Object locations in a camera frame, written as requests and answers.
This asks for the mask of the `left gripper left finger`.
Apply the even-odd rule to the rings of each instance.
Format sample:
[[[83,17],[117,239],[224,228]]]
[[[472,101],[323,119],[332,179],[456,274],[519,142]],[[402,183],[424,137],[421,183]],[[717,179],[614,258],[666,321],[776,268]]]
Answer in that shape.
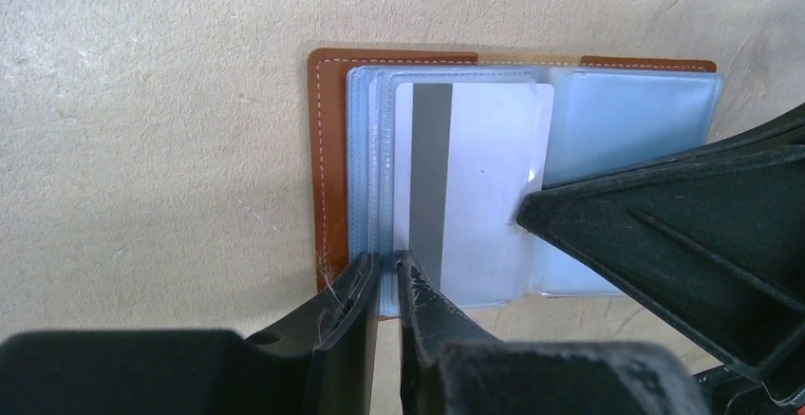
[[[1,346],[5,414],[366,414],[381,262],[266,328],[39,330]]]

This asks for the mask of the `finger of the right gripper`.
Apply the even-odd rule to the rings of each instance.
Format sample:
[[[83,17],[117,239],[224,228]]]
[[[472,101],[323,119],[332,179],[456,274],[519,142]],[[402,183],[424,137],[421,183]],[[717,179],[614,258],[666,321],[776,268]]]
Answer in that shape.
[[[803,362],[802,106],[530,194],[516,220],[754,379]]]

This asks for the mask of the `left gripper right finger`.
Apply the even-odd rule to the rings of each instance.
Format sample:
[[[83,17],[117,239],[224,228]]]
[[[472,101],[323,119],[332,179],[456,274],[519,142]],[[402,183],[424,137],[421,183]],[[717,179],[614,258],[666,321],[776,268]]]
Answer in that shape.
[[[396,257],[406,414],[706,414],[682,362],[646,342],[505,342]]]

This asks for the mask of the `white card with grey stripe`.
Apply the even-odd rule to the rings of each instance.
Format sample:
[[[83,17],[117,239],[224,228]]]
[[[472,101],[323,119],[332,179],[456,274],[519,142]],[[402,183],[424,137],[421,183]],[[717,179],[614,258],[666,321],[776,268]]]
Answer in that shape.
[[[462,308],[526,291],[534,242],[515,212],[541,188],[553,99],[534,82],[396,88],[393,246]]]

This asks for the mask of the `brown leather card holder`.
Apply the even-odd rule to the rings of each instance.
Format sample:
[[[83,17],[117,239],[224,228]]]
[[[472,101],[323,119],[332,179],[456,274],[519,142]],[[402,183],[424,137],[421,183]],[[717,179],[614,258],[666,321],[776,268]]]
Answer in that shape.
[[[308,59],[309,133],[321,284],[328,288],[356,255],[378,254],[383,317],[399,313],[393,263],[402,251],[393,246],[395,91],[403,83],[461,82],[553,87],[542,190],[703,145],[723,78],[714,63],[703,60],[314,50]],[[601,276],[518,228],[534,242],[522,296],[616,294]]]

